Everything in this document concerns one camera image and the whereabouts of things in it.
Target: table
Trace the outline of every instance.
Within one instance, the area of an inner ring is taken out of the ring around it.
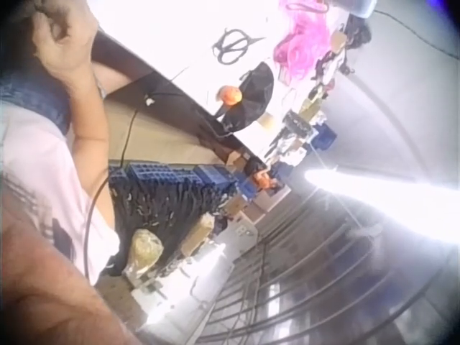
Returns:
[[[238,86],[243,75],[261,61],[266,62],[275,76],[267,112],[276,124],[266,130],[256,121],[234,134],[258,157],[263,158],[282,129],[286,112],[300,110],[315,85],[310,76],[295,89],[277,81],[279,68],[272,59],[273,50],[289,26],[285,15],[278,10],[278,0],[88,0],[88,3],[108,36],[172,80],[211,115],[222,105],[216,98],[222,86]],[[346,11],[331,7],[327,16],[330,32],[346,24],[347,19]],[[226,28],[242,29],[250,37],[266,39],[252,45],[238,63],[221,65],[212,46]]]

